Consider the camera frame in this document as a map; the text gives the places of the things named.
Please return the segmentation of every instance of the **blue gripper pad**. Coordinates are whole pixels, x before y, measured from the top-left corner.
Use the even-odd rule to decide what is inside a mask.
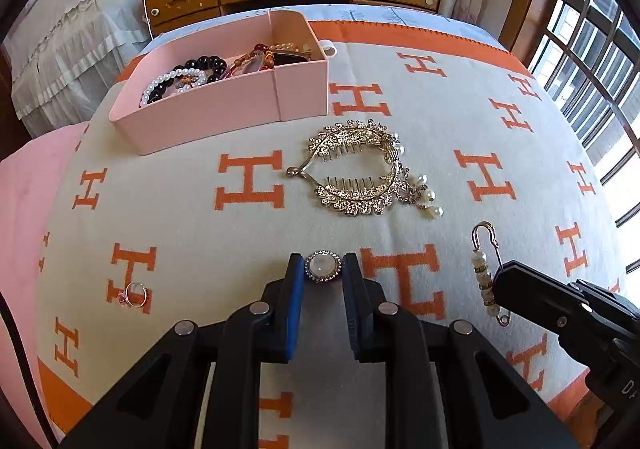
[[[291,296],[289,299],[289,310],[287,313],[287,339],[285,342],[285,353],[288,360],[293,357],[298,343],[298,330],[300,328],[300,310],[302,309],[302,289],[305,282],[305,259],[300,254],[292,254],[287,267],[287,278],[289,271],[293,270]]]

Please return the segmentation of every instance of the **pearl bracelet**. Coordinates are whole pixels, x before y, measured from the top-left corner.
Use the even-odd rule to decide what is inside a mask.
[[[199,68],[177,68],[169,73],[158,76],[158,78],[154,79],[142,92],[142,99],[140,100],[140,108],[144,106],[148,106],[152,102],[156,100],[160,100],[164,91],[166,91],[168,84],[169,86],[173,84],[174,79],[178,77],[197,77],[195,82],[186,83],[182,88],[178,88],[177,92],[185,92],[187,90],[191,90],[192,88],[197,88],[207,82],[207,74],[204,73],[203,70]]]

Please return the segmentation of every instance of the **box on desk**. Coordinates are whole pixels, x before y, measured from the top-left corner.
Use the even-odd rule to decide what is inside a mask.
[[[140,108],[148,84],[202,55],[228,63],[258,43],[310,48],[310,61],[204,84]],[[304,15],[274,10],[213,26],[156,48],[136,66],[109,120],[140,155],[243,127],[327,114],[327,57]]]

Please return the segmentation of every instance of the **beaded bracelet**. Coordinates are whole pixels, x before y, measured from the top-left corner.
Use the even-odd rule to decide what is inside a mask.
[[[231,77],[233,73],[247,61],[252,60],[260,60],[260,67],[256,68],[255,71],[260,70],[271,70],[274,67],[275,61],[273,58],[273,52],[269,50],[269,47],[264,44],[255,45],[254,49],[249,53],[244,54],[242,57],[236,59],[231,66],[229,66],[226,71],[220,76],[220,80]]]
[[[183,92],[196,88],[207,82],[207,74],[199,68],[176,68],[167,74],[163,74],[154,79],[142,92],[142,99],[140,100],[140,108],[149,105],[149,103],[160,100],[164,95],[167,87],[174,83],[174,79],[179,77],[189,77],[189,82],[181,88],[178,88],[178,92]]]

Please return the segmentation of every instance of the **pearl drop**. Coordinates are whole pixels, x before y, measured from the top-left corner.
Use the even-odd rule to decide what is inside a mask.
[[[494,300],[494,291],[490,288],[485,288],[480,291],[480,297],[484,302],[493,301]]]
[[[487,314],[489,317],[498,317],[500,315],[500,305],[492,304],[489,306],[485,306]]]
[[[476,281],[478,281],[480,285],[487,285],[488,283],[491,283],[491,274],[488,270],[476,273]]]
[[[431,207],[427,207],[427,212],[431,218],[436,219],[442,216],[442,207],[432,205]]]
[[[474,251],[471,254],[471,264],[477,269],[486,265],[486,254],[483,251]]]

